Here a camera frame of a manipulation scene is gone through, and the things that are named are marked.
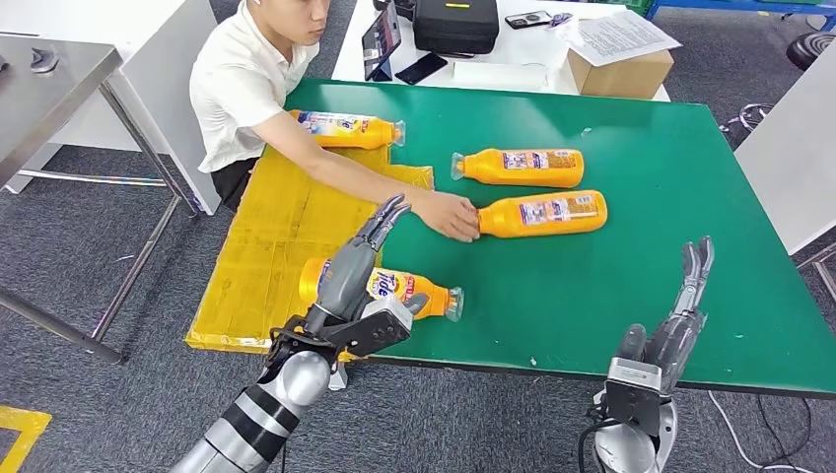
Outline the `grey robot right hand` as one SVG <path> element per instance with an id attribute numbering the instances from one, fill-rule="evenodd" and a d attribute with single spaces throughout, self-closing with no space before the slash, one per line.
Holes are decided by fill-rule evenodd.
<path id="1" fill-rule="evenodd" d="M 705 325 L 706 316 L 698 305 L 715 260 L 712 240 L 702 236 L 696 243 L 688 241 L 682 247 L 682 258 L 682 284 L 667 317 L 651 335 L 643 325 L 631 325 L 616 351 L 620 358 L 659 367 L 663 397 L 671 395 Z"/>

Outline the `person's right hand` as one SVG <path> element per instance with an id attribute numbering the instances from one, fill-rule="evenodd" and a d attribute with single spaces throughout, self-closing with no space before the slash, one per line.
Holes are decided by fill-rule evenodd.
<path id="1" fill-rule="evenodd" d="M 461 241 L 479 239 L 476 208 L 464 197 L 428 189 L 413 189 L 407 199 L 411 210 L 440 235 Z"/>

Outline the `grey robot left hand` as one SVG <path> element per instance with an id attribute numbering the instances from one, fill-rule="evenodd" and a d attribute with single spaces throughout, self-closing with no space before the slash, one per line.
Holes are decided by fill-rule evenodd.
<path id="1" fill-rule="evenodd" d="M 308 332 L 335 331 L 343 324 L 384 331 L 411 325 L 413 316 L 429 301 L 426 294 L 417 293 L 405 304 L 394 299 L 371 315 L 363 314 L 371 300 L 366 287 L 375 266 L 375 256 L 398 218 L 409 210 L 404 194 L 388 198 L 332 257 L 329 272 L 306 317 Z"/>

